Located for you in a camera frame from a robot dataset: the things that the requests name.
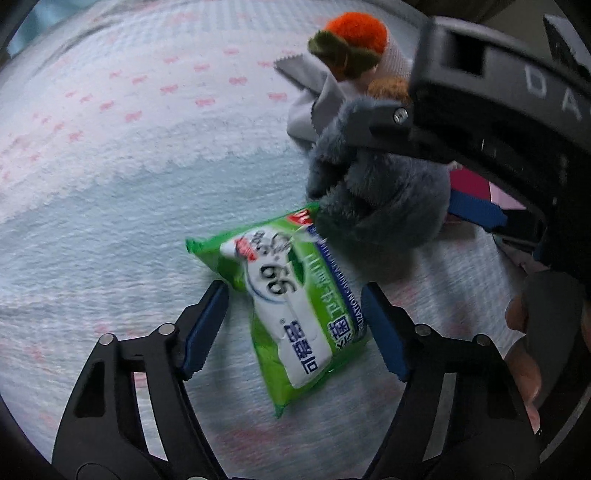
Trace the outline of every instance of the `blue gripper pad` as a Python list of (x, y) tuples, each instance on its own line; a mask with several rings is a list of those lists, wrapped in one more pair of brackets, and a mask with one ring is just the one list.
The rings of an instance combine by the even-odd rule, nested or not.
[(390, 304), (377, 283), (369, 283), (361, 290), (361, 311), (386, 368), (407, 382), (412, 370), (407, 346), (415, 335), (413, 321), (404, 309)]
[(479, 225), (487, 232), (507, 225), (507, 215), (504, 214), (501, 207), (453, 189), (447, 212), (462, 220)]
[(214, 288), (213, 295), (195, 322), (195, 326), (187, 336), (185, 357), (181, 371), (185, 378), (191, 378), (199, 372), (212, 348), (217, 332), (226, 316), (229, 304), (228, 286), (216, 281), (210, 288)]

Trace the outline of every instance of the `white letter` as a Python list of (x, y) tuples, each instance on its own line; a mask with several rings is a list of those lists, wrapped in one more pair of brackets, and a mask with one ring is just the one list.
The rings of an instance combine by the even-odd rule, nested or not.
[(579, 112), (579, 106), (577, 105), (577, 100), (574, 98), (573, 91), (568, 87), (564, 93), (564, 100), (562, 100), (562, 111), (564, 112), (566, 109), (572, 110), (579, 122), (583, 119), (581, 112)]
[[(538, 79), (539, 86), (534, 85), (532, 82), (532, 77)], [(546, 79), (544, 74), (532, 67), (531, 65), (525, 66), (525, 79), (527, 81), (527, 90), (530, 93), (533, 93), (538, 98), (545, 98), (546, 97)]]

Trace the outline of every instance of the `orange pom-pom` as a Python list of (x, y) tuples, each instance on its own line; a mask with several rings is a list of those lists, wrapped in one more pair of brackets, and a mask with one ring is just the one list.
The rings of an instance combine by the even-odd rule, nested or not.
[(377, 18), (359, 12), (344, 13), (329, 21), (324, 29), (338, 35), (352, 47), (368, 48), (380, 55), (388, 42), (386, 26)]

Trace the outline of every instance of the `screw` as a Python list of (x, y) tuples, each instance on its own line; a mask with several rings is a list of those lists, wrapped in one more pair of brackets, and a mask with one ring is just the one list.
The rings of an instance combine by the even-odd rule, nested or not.
[(115, 339), (115, 337), (113, 336), (112, 333), (105, 333), (100, 336), (99, 343), (101, 345), (109, 345), (114, 339)]
[(160, 335), (170, 335), (174, 332), (174, 325), (172, 323), (164, 323), (158, 327)]
[(414, 328), (415, 333), (421, 337), (427, 337), (431, 335), (431, 327), (420, 323)]
[(399, 108), (394, 112), (394, 121), (402, 125), (408, 119), (408, 112), (405, 108)]
[(476, 343), (482, 346), (490, 346), (492, 341), (486, 335), (476, 335)]

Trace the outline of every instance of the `finger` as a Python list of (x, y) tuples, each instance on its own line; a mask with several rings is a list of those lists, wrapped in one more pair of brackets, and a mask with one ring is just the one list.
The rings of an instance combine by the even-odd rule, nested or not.
[(521, 295), (517, 295), (509, 302), (505, 310), (505, 321), (511, 330), (517, 330), (522, 333), (526, 332), (527, 310), (525, 309)]
[(538, 433), (540, 429), (540, 414), (538, 413), (537, 408), (535, 408), (531, 403), (525, 406), (525, 411), (527, 412), (527, 416), (530, 418), (531, 428), (534, 433)]
[(505, 362), (524, 403), (533, 402), (540, 393), (542, 376), (538, 364), (525, 350), (525, 337), (513, 344), (505, 356)]

